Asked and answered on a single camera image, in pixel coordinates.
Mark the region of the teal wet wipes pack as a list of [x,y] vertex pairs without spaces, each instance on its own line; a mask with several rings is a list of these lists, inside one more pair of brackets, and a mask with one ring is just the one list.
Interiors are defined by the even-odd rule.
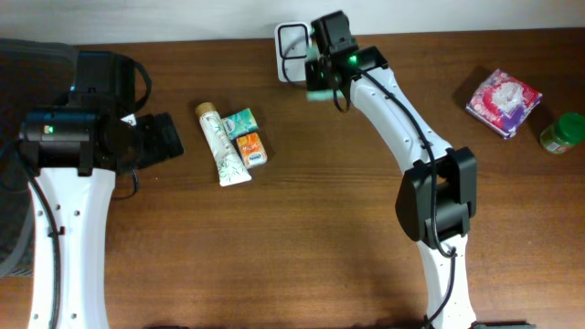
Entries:
[[334,98],[332,90],[308,90],[306,99],[308,101],[331,101]]

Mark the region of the white bamboo print tube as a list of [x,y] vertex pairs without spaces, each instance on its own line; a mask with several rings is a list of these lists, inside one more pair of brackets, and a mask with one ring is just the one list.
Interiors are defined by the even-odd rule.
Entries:
[[204,102],[195,109],[202,131],[218,169],[222,187],[249,182],[251,176],[229,139],[213,103]]

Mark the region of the teal blue tissue pack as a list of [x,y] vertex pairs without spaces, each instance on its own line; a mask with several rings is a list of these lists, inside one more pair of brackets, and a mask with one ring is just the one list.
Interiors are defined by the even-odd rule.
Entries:
[[236,140],[259,129],[259,125],[250,108],[223,118],[222,123],[230,140]]

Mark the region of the orange tissue pack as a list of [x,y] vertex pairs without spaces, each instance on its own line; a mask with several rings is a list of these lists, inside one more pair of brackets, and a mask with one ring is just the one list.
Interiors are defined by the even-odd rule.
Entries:
[[251,169],[264,165],[268,161],[268,155],[257,133],[249,133],[236,139],[243,164]]

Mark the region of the red purple tissue package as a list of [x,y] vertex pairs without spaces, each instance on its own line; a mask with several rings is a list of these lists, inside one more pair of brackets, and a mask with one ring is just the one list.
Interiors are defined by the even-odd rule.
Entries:
[[479,85],[465,109],[502,138],[510,139],[541,99],[541,92],[497,69]]

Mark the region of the green lid jar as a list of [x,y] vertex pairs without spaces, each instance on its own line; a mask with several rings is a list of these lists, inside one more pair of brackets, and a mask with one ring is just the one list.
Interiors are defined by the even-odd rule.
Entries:
[[540,134],[540,145],[552,154],[564,154],[584,141],[584,116],[563,114]]

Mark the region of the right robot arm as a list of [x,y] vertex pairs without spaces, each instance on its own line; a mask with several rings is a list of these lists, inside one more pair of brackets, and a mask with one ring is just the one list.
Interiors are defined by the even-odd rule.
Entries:
[[344,12],[315,19],[311,29],[316,46],[305,61],[308,91],[345,98],[373,124],[399,165],[395,210],[422,259],[424,327],[473,327],[465,252],[476,213],[476,158],[467,147],[454,149],[423,120],[378,48],[358,45]]

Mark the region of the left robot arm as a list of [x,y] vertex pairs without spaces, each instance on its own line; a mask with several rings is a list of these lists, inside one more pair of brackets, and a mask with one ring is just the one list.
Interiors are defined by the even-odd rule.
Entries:
[[169,113],[148,102],[145,67],[122,54],[81,51],[68,91],[22,122],[16,158],[32,196],[31,328],[106,328],[106,224],[120,175],[183,154]]

